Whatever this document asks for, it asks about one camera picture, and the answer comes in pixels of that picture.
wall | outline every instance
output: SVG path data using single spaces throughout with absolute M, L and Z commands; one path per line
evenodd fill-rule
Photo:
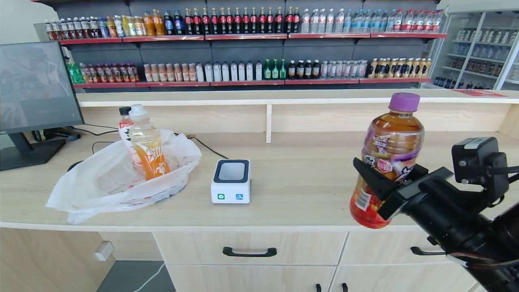
M 39 42 L 33 23 L 57 18 L 51 7 L 41 3 L 0 0 L 0 44 Z

floor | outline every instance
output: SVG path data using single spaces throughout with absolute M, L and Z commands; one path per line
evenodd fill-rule
M 98 292 L 134 292 L 159 270 L 162 261 L 116 261 L 98 289 Z M 163 267 L 158 275 L 139 292 L 174 292 L 168 270 Z

black handle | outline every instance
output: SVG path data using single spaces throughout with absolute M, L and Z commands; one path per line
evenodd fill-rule
M 224 247 L 222 251 L 224 255 L 228 257 L 244 257 L 244 258 L 269 258 L 278 254 L 278 250 L 275 247 L 270 247 L 264 254 L 235 254 L 232 247 Z
M 440 251 L 438 253 L 431 253 L 429 251 L 423 251 L 418 246 L 412 246 L 411 251 L 417 256 L 445 256 L 447 253 L 444 251 Z

plastic bag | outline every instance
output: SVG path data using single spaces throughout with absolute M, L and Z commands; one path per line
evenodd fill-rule
M 184 134 L 160 130 L 160 135 L 170 173 L 145 181 L 132 168 L 124 142 L 117 141 L 65 173 L 46 207 L 69 212 L 68 221 L 78 224 L 101 212 L 139 209 L 180 192 L 202 154 Z

orange juice bottle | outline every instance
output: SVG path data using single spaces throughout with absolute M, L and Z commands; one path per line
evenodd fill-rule
M 142 162 L 145 180 L 151 180 L 171 172 L 162 152 L 160 131 L 149 121 L 148 112 L 142 104 L 131 106 L 130 139 Z
M 149 15 L 149 10 L 144 11 L 144 27 L 146 28 L 146 35 L 154 36 L 155 25 L 153 24 L 153 18 Z

